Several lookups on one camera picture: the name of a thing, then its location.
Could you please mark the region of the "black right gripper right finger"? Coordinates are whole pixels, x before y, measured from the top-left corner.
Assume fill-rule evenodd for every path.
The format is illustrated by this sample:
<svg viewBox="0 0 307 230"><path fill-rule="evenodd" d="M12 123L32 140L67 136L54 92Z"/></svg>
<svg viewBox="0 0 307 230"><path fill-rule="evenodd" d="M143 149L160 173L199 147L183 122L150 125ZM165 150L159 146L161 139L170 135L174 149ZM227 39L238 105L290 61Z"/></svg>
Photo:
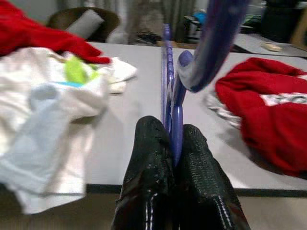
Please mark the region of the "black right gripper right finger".
<svg viewBox="0 0 307 230"><path fill-rule="evenodd" d="M181 230L250 229L234 188L213 157L206 137L191 124L184 125L175 178Z"/></svg>

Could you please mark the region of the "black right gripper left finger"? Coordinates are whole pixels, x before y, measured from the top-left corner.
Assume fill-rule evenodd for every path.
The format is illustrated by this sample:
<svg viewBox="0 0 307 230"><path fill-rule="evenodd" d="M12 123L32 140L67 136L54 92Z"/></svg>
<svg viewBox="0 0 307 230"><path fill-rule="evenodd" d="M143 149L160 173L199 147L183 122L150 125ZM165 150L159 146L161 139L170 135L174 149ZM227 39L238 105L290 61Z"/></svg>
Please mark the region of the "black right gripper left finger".
<svg viewBox="0 0 307 230"><path fill-rule="evenodd" d="M131 158L124 176L111 228L172 229L171 190L174 186L168 135L160 120L138 120Z"/></svg>

